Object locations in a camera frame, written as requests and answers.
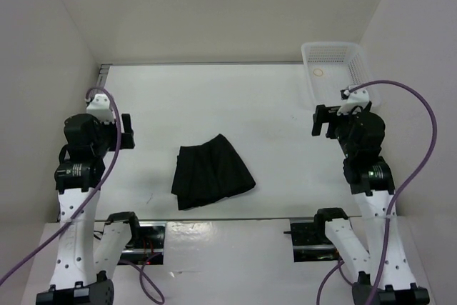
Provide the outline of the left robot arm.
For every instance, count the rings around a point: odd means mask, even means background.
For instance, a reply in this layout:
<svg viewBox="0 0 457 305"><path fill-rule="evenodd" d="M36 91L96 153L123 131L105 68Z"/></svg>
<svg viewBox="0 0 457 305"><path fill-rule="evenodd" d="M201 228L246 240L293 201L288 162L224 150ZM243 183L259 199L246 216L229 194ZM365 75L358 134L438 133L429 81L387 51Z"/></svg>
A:
<svg viewBox="0 0 457 305"><path fill-rule="evenodd" d="M142 230L135 213L111 214L96 246L96 207L112 170L104 165L106 153L135 147L131 117L122 114L117 122L77 114L65 120L64 136L54 174L62 231L49 289L37 294L36 303L112 304L114 270L124 248L140 243Z"/></svg>

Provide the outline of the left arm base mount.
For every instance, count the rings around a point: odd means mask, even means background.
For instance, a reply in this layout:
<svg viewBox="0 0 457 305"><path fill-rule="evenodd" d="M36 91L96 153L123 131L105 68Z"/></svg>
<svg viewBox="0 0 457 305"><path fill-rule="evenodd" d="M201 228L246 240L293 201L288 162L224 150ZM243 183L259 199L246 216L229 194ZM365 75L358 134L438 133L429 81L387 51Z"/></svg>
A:
<svg viewBox="0 0 457 305"><path fill-rule="evenodd" d="M141 221L137 238L123 250L118 265L126 265L126 261L137 266L162 265L165 238L165 221Z"/></svg>

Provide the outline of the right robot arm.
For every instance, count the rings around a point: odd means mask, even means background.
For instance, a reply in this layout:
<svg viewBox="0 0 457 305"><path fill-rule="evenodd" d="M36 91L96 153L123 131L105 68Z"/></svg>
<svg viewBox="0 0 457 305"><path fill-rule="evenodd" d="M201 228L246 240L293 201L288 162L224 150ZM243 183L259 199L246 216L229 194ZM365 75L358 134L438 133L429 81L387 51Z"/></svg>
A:
<svg viewBox="0 0 457 305"><path fill-rule="evenodd" d="M319 209L313 236L331 242L349 272L355 304L429 304L427 288L419 286L406 257L394 206L391 170L381 156L383 119L369 107L355 106L340 114L337 106L318 105L312 135L328 124L326 137L338 141L344 155L343 174L364 222L366 244L353 232L340 208Z"/></svg>

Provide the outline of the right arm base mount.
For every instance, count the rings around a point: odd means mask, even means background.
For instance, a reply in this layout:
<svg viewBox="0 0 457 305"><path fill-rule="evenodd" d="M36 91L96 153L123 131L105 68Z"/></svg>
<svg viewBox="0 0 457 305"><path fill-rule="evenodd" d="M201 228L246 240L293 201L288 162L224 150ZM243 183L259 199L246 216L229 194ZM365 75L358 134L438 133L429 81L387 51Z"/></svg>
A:
<svg viewBox="0 0 457 305"><path fill-rule="evenodd" d="M290 221L290 229L284 234L291 239L295 263L338 259L336 247L319 233L312 221Z"/></svg>

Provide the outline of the black pleated skirt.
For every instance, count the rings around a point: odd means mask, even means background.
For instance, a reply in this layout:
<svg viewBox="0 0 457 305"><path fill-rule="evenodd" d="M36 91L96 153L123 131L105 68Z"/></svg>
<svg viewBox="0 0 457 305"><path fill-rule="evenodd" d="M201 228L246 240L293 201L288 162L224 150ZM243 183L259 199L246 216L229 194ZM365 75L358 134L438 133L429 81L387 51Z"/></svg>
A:
<svg viewBox="0 0 457 305"><path fill-rule="evenodd" d="M171 193L180 211L238 196L255 186L242 158L222 134L201 145L179 149Z"/></svg>

